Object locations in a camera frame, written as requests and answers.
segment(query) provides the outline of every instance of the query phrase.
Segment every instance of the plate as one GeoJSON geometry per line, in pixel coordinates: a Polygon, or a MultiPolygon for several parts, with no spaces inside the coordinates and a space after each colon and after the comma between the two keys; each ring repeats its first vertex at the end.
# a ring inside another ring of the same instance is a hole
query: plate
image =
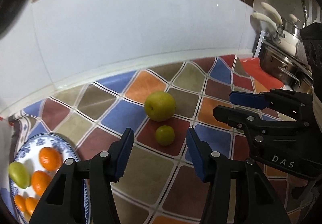
{"type": "MultiPolygon", "coordinates": [[[[19,149],[16,154],[14,161],[18,161],[22,163],[27,171],[29,172],[30,176],[37,170],[45,171],[51,177],[54,176],[56,171],[46,171],[39,162],[38,154],[39,151],[43,147],[52,147],[55,148],[59,153],[62,155],[62,161],[65,161],[68,158],[73,158],[75,161],[79,161],[79,158],[71,145],[65,141],[60,136],[53,134],[53,133],[41,133],[35,135],[28,139],[19,149]]],[[[10,186],[11,186],[11,195],[14,198],[15,195],[19,194],[24,198],[27,197],[34,197],[36,199],[40,199],[40,197],[35,193],[32,186],[27,187],[26,189],[22,189],[18,187],[12,179],[10,179],[10,186]]],[[[87,181],[84,180],[84,206],[85,206],[85,217],[86,223],[89,223],[90,219],[90,207],[89,207],[89,196],[87,193],[87,181]]],[[[23,212],[17,209],[20,218],[23,220],[24,224],[28,224],[28,222],[24,218],[23,212]]]]}

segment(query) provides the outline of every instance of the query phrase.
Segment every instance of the red mat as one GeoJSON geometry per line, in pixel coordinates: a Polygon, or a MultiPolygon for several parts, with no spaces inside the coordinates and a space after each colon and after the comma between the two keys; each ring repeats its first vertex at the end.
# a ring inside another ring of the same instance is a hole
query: red mat
{"type": "Polygon", "coordinates": [[[262,83],[268,90],[280,89],[284,86],[283,82],[264,72],[260,67],[259,58],[241,59],[243,68],[250,76],[262,83]]]}

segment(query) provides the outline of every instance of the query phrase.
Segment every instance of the yellow-green fruit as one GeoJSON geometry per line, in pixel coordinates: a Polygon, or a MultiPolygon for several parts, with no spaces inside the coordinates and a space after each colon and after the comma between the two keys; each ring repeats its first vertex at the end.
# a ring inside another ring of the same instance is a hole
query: yellow-green fruit
{"type": "Polygon", "coordinates": [[[167,92],[156,91],[145,100],[144,110],[151,120],[166,121],[175,112],[175,100],[167,92]]]}
{"type": "Polygon", "coordinates": [[[170,145],[174,142],[175,134],[170,126],[160,126],[156,130],[156,141],[162,146],[170,145]]]}
{"type": "Polygon", "coordinates": [[[22,189],[30,185],[30,175],[20,162],[14,161],[9,165],[9,176],[22,189]]]}

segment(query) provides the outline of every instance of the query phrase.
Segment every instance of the white panel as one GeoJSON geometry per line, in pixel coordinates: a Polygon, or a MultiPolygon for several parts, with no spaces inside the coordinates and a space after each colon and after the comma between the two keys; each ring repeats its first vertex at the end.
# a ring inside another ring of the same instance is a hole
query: white panel
{"type": "Polygon", "coordinates": [[[0,39],[0,111],[49,85],[33,28],[31,4],[0,39]]]}
{"type": "Polygon", "coordinates": [[[57,82],[142,56],[238,49],[246,4],[239,0],[38,0],[33,9],[39,46],[57,82]]]}
{"type": "Polygon", "coordinates": [[[251,18],[251,14],[254,12],[254,9],[250,6],[246,8],[246,15],[245,15],[245,23],[244,29],[242,34],[242,39],[240,42],[239,49],[252,49],[254,47],[256,32],[254,27],[256,27],[256,22],[253,18],[251,18]]]}

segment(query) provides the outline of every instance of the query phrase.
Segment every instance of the white pan handle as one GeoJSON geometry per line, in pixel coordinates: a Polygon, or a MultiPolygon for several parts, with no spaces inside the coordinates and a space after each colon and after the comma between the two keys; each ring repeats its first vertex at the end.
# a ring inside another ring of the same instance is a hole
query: white pan handle
{"type": "Polygon", "coordinates": [[[277,26],[276,26],[276,23],[273,22],[273,20],[270,18],[270,17],[267,17],[266,15],[264,14],[261,14],[261,13],[258,13],[258,12],[253,12],[251,14],[251,16],[253,16],[253,18],[255,19],[258,19],[258,20],[261,20],[261,21],[264,21],[264,22],[267,22],[269,23],[272,27],[273,27],[273,30],[275,32],[277,32],[277,26]]]}
{"type": "Polygon", "coordinates": [[[262,7],[265,9],[265,10],[267,10],[268,12],[270,12],[273,16],[274,16],[274,18],[275,18],[275,20],[276,20],[276,23],[279,25],[282,25],[283,24],[283,22],[282,22],[282,17],[281,17],[281,15],[277,12],[277,10],[273,7],[273,6],[271,6],[270,4],[268,4],[268,3],[266,3],[266,2],[261,2],[260,3],[261,5],[262,5],[262,7]]]}

